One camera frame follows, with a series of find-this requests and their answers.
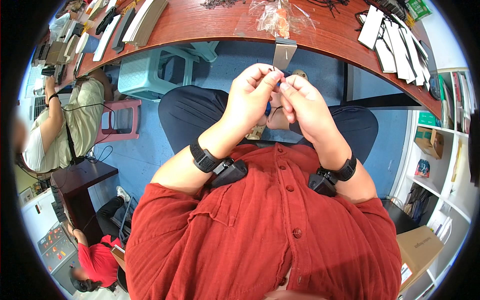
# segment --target red wooden desk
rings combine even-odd
[[[144,0],[141,0],[137,3],[136,11],[139,10],[143,2]],[[355,14],[367,10],[369,7],[363,0],[351,0],[348,6],[337,5],[336,8],[339,13],[334,11],[335,18],[328,8],[312,4],[307,0],[290,0],[289,2],[296,4],[313,20],[319,22],[316,29],[308,27],[302,30],[299,35],[290,32],[290,39],[296,40],[299,48],[324,54],[362,68],[393,84],[416,102],[425,106],[436,117],[441,117],[439,101],[436,101],[421,86],[407,84],[405,80],[399,80],[396,73],[382,73],[375,52],[358,42],[360,33],[355,29],[359,28],[359,23],[355,19]],[[126,1],[119,9],[122,9],[128,3],[130,1]],[[246,4],[237,2],[231,8],[217,7],[214,10],[207,10],[200,6],[200,3],[203,3],[203,0],[169,0],[146,46],[136,48],[126,44],[125,49],[117,54],[111,49],[113,39],[110,39],[101,61],[92,61],[93,54],[85,54],[79,75],[87,74],[105,64],[121,60],[122,57],[137,51],[159,46],[213,40],[274,43],[275,39],[272,35],[265,31],[256,30],[256,18],[248,14],[251,0],[247,0]],[[95,25],[88,31],[89,34],[95,34],[96,27],[104,16],[105,9],[98,15]],[[84,22],[87,18],[88,15],[83,15],[81,21]],[[427,45],[429,44],[421,24],[417,25],[413,32],[417,35],[417,38],[423,40]],[[65,68],[61,86],[65,86],[74,80],[72,72],[75,62],[76,59]],[[403,94],[399,94],[391,100],[394,102],[402,96]],[[401,100],[408,102],[409,97],[404,97]]]

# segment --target picture frame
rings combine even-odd
[[[32,188],[28,187],[19,194],[21,205],[27,204],[30,200],[34,198]]]

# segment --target black shoulder strap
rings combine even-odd
[[[68,128],[67,122],[65,122],[65,126],[67,128],[67,139],[68,139],[68,147],[70,148],[70,154],[72,155],[72,160],[70,161],[70,165],[78,165],[85,160],[85,157],[77,157],[75,154],[75,147],[73,146],[73,139],[72,134],[70,133],[70,129]]]

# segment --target blue floor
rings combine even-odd
[[[218,58],[213,63],[200,59],[193,66],[192,84],[229,91],[232,80],[246,67],[256,63],[272,63],[274,45],[256,42],[220,42],[216,48]],[[313,52],[298,49],[287,69],[304,70],[309,81],[322,93],[329,106],[340,104],[343,96],[343,63]],[[182,80],[183,63],[172,59],[165,67],[165,79],[178,83]],[[106,69],[113,83],[118,80],[118,69]],[[354,99],[388,95],[400,91],[363,70],[354,70]],[[173,156],[157,114],[158,103],[143,101],[141,106],[140,138],[138,140],[104,143],[96,146],[96,155],[119,169],[119,174],[90,189],[95,209],[115,195],[120,184],[138,201],[156,170]],[[379,197],[390,193],[402,153],[407,125],[407,112],[403,110],[373,110],[378,119],[379,132],[372,152],[365,162]],[[131,122],[131,113],[117,112],[118,128]],[[262,139],[296,142],[300,136],[289,131],[265,130]]]

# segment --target black pants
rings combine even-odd
[[[166,93],[158,105],[158,116],[168,142],[176,154],[190,145],[206,129],[222,117],[228,93],[194,85],[175,88]],[[364,163],[378,133],[377,118],[367,108],[330,106],[333,120],[350,145],[352,152]],[[301,134],[298,123],[290,130]],[[309,143],[302,138],[298,144]]]
[[[114,241],[120,232],[120,228],[117,224],[113,223],[112,218],[117,210],[122,207],[124,200],[120,196],[113,197],[110,201],[105,203],[97,212],[96,219],[98,225],[103,232],[103,235],[111,235],[111,241]]]

